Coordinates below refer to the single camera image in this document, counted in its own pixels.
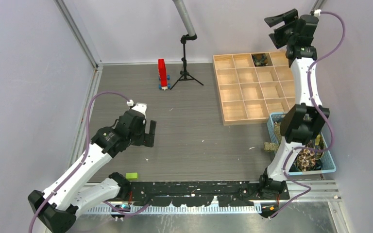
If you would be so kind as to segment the blue orange green tie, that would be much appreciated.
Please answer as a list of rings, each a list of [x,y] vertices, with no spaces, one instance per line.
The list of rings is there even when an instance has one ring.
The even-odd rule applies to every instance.
[[[255,53],[251,55],[255,67],[269,66],[269,59],[266,53]]]

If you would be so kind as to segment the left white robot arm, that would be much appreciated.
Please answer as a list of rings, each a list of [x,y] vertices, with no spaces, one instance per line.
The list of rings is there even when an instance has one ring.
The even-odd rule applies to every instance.
[[[92,188],[84,191],[81,188],[130,145],[153,147],[156,121],[150,121],[150,131],[146,133],[146,111],[146,104],[137,103],[113,127],[97,130],[89,148],[56,182],[44,191],[31,192],[28,196],[31,208],[51,232],[67,232],[80,215],[103,201],[113,198],[123,201],[129,197],[130,182],[118,172]]]

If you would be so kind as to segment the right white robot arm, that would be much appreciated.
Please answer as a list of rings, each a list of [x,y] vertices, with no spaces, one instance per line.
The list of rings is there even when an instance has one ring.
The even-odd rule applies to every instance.
[[[284,192],[288,171],[298,154],[320,135],[330,110],[322,106],[315,76],[318,55],[312,42],[319,23],[318,16],[299,16],[297,9],[291,9],[264,20],[269,27],[283,23],[269,37],[276,48],[286,47],[286,58],[294,77],[296,94],[294,106],[281,121],[282,139],[278,151],[259,178],[259,196],[271,199]]]

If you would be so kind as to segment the lime green block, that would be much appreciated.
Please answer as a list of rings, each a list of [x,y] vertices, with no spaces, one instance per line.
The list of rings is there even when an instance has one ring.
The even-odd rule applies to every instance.
[[[139,175],[137,172],[129,172],[125,174],[125,178],[128,180],[137,180],[139,178]]]

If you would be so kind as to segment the red toy block truck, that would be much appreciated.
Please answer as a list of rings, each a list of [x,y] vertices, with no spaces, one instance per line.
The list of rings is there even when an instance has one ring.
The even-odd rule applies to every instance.
[[[160,81],[160,90],[168,90],[170,89],[170,76],[167,74],[167,69],[165,65],[164,59],[158,59],[158,74],[159,74],[159,81]]]

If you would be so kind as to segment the black tripod stand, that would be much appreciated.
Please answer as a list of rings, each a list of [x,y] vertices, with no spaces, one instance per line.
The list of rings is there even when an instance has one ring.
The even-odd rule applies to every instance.
[[[176,80],[176,82],[171,86],[170,90],[172,90],[179,82],[185,81],[196,81],[200,85],[204,86],[202,82],[194,78],[187,70],[187,59],[186,59],[186,43],[187,41],[193,41],[197,39],[197,35],[183,35],[180,39],[181,44],[183,45],[183,57],[181,61],[183,63],[183,69],[180,71],[180,77]]]

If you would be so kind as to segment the wooden compartment tray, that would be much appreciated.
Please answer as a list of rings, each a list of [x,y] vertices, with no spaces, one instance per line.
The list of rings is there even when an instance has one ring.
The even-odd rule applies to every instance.
[[[270,65],[255,67],[255,53],[266,53]],[[266,123],[271,113],[286,113],[296,103],[283,51],[213,55],[213,66],[225,126]]]

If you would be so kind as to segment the grey pole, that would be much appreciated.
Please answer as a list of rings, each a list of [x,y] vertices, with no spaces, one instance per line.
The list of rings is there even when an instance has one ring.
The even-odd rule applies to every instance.
[[[173,0],[173,3],[179,13],[179,16],[184,24],[184,27],[187,31],[187,34],[189,37],[196,37],[196,32],[195,32],[195,29],[193,27],[193,24],[191,22],[191,19],[189,17],[189,14],[188,14],[188,11],[187,11],[187,8],[184,4],[184,1],[183,0]]]

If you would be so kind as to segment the blue tie yellow leaves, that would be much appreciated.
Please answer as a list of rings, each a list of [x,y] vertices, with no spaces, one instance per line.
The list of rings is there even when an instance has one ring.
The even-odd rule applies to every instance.
[[[313,146],[315,148],[320,146],[322,135],[318,134],[317,137],[313,140]]]

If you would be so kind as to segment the green vine pattern tie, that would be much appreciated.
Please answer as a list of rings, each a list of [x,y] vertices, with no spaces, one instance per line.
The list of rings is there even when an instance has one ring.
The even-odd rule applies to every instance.
[[[264,142],[264,151],[277,152],[280,146],[282,136],[280,135],[280,122],[273,123],[273,135],[276,137],[277,142]]]

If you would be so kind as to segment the brown floral black tie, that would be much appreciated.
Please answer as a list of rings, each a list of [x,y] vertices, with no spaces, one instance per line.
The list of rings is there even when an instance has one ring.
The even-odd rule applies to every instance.
[[[303,149],[297,155],[295,165],[303,172],[319,170],[322,167],[321,152],[313,152],[308,149]]]

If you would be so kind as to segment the light blue plastic basket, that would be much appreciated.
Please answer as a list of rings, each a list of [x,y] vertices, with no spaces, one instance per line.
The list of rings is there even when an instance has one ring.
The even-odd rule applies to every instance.
[[[270,142],[277,142],[276,137],[273,135],[273,123],[274,122],[280,122],[281,123],[284,116],[285,116],[285,114],[283,112],[275,112],[275,113],[270,114],[269,119],[267,121],[267,128],[268,128],[269,135],[270,135],[270,140],[271,140]],[[295,165],[295,161],[296,161],[296,159],[295,159],[295,161],[293,162],[293,164],[290,167],[288,175],[290,175],[290,176],[312,175],[312,174],[323,174],[323,173],[335,172],[336,171],[336,166],[335,166],[333,158],[330,154],[330,151],[321,152],[321,153],[322,153],[322,157],[321,157],[322,167],[321,167],[321,169],[315,170],[315,171],[306,171],[306,172],[300,171]]]

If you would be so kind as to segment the aluminium front rail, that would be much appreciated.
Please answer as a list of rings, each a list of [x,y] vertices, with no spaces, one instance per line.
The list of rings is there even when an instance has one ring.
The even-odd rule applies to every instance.
[[[287,184],[281,193],[257,182],[130,182],[118,174],[82,190],[46,192],[40,216],[77,219],[103,203],[120,215],[256,211],[273,217],[292,201],[339,200],[331,185]]]

